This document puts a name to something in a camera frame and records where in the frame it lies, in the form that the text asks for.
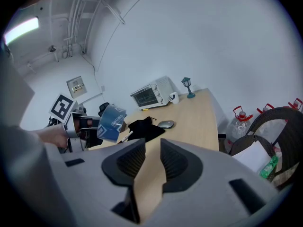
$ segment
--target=small lamp figurine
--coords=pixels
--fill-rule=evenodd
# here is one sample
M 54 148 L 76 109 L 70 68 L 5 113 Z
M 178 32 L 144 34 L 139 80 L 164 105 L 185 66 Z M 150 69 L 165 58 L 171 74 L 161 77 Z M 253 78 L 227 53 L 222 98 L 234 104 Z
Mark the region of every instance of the small lamp figurine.
M 183 83 L 183 85 L 185 87 L 188 88 L 189 94 L 188 94 L 187 98 L 193 98 L 193 97 L 195 97 L 196 95 L 194 93 L 192 93 L 191 90 L 189 89 L 189 86 L 191 85 L 190 84 L 190 78 L 184 77 L 183 80 L 182 80 L 182 83 Z

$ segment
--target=wooden table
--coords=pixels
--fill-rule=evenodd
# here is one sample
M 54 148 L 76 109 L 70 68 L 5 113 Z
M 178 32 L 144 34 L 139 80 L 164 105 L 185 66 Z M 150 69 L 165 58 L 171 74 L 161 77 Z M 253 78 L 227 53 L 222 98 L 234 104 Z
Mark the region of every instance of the wooden table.
M 195 92 L 196 97 L 188 99 L 187 95 L 180 95 L 180 102 L 176 105 L 138 111 L 125 118 L 126 124 L 150 116 L 157 125 L 161 121 L 173 120 L 175 125 L 159 137 L 146 143 L 146 159 L 134 180 L 134 193 L 138 210 L 143 223 L 157 207 L 162 199 L 162 185 L 166 183 L 163 164 L 160 160 L 160 138 L 178 140 L 218 151 L 218 132 L 212 101 L 208 89 Z M 128 134 L 125 130 L 119 135 L 118 142 Z M 103 141 L 102 145 L 90 148 L 98 149 L 114 145 Z

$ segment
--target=person's hand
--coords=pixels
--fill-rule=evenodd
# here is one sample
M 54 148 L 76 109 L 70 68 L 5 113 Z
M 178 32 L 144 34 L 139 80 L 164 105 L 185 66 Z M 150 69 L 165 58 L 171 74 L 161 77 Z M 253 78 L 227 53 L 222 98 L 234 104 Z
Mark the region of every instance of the person's hand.
M 92 120 L 88 120 L 87 124 L 89 127 L 92 126 Z M 74 125 L 76 132 L 79 132 L 80 121 L 75 120 Z M 32 132 L 36 133 L 39 136 L 39 138 L 45 143 L 52 143 L 57 147 L 62 147 L 62 148 L 67 147 L 68 135 L 66 134 L 62 123 Z

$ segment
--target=white mug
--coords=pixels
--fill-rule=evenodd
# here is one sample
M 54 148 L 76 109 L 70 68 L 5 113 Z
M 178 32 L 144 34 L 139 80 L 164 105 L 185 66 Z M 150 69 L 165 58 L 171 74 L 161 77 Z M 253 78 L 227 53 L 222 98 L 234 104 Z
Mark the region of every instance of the white mug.
M 172 102 L 173 104 L 178 104 L 179 103 L 179 96 L 178 93 L 171 93 L 169 95 L 169 101 Z

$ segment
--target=green bottle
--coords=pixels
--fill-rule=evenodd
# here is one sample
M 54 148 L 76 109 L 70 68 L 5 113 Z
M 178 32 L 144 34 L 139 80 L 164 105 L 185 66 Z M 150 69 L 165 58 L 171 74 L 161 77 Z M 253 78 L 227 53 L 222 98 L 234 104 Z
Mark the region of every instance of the green bottle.
M 269 174 L 272 172 L 272 170 L 275 168 L 277 163 L 278 163 L 278 157 L 273 156 L 271 158 L 270 162 L 260 172 L 260 176 L 262 176 L 263 178 L 267 178 L 269 176 Z

